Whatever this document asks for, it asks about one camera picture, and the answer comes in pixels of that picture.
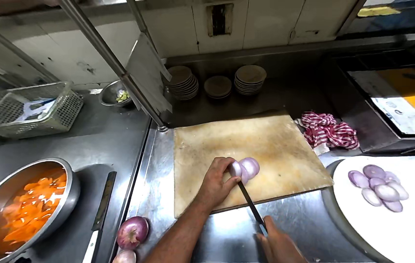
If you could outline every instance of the white cutting board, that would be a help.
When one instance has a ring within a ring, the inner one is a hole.
[[[348,172],[375,164],[398,176],[409,193],[403,211],[368,204],[348,178]],[[415,156],[356,156],[342,161],[334,172],[334,193],[347,221],[380,254],[394,263],[415,263]]]
[[[219,121],[174,130],[175,217],[201,186],[215,157],[255,158],[259,174],[245,188],[253,202],[332,185],[332,179],[289,115]],[[224,174],[224,180],[230,177]],[[235,186],[215,210],[246,204]]]

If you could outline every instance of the steel bowl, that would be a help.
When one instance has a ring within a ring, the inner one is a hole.
[[[133,100],[130,98],[122,101],[117,102],[118,91],[126,90],[125,86],[123,85],[122,81],[114,81],[108,84],[102,91],[99,93],[99,101],[100,104],[105,106],[117,106],[123,107],[129,105]]]
[[[3,238],[6,236],[7,229],[1,227],[6,224],[6,220],[3,218],[1,210],[3,207],[9,204],[9,201],[16,196],[18,191],[22,190],[24,186],[34,180],[39,180],[41,174],[45,171],[63,168],[66,172],[66,186],[64,194],[62,195],[59,204],[52,216],[47,220],[44,226],[23,245],[17,243],[17,247],[11,247],[8,243],[3,242]],[[71,170],[71,166],[63,159],[60,158],[48,158],[38,160],[31,164],[28,164],[21,169],[15,171],[3,181],[0,182],[0,263],[8,262],[24,250],[31,247],[34,243],[44,239],[56,230],[70,215],[73,210],[76,201],[80,195],[80,182],[77,179],[74,172]]]

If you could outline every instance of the checkered cloth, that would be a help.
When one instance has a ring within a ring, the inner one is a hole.
[[[313,148],[323,143],[327,147],[341,146],[349,150],[360,146],[356,131],[345,122],[336,124],[332,114],[307,111],[302,114],[301,122],[306,128],[304,136]]]

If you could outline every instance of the kitchen knife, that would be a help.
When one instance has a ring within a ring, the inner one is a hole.
[[[93,232],[91,240],[89,241],[88,249],[86,249],[86,253],[84,254],[83,263],[91,263],[93,261],[95,248],[99,246],[102,225],[104,224],[104,219],[108,208],[108,202],[110,201],[110,195],[112,193],[112,188],[114,187],[116,176],[117,172],[110,172],[107,176],[104,193],[102,193],[102,199],[100,200],[99,209],[97,210],[97,214],[95,215],[94,219],[94,224],[91,228]]]
[[[266,224],[264,223],[263,218],[261,218],[261,216],[259,215],[258,210],[255,207],[255,204],[253,203],[253,201],[250,198],[250,195],[248,195],[248,192],[245,189],[245,186],[241,181],[238,182],[238,186],[240,190],[242,190],[243,196],[245,197],[246,202],[250,206],[251,212],[253,212],[256,221],[259,223],[259,228],[261,229],[261,232],[263,232],[264,236],[267,236]]]

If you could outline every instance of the wall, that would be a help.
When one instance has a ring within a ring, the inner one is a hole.
[[[209,37],[205,8],[233,3],[232,33]],[[329,41],[356,0],[197,0],[183,6],[143,10],[161,57],[175,57],[266,46]],[[125,65],[139,30],[133,16],[90,18]],[[96,88],[117,76],[69,19],[25,25],[2,25],[0,33],[61,80],[77,88]],[[37,72],[0,45],[0,68],[28,80]]]

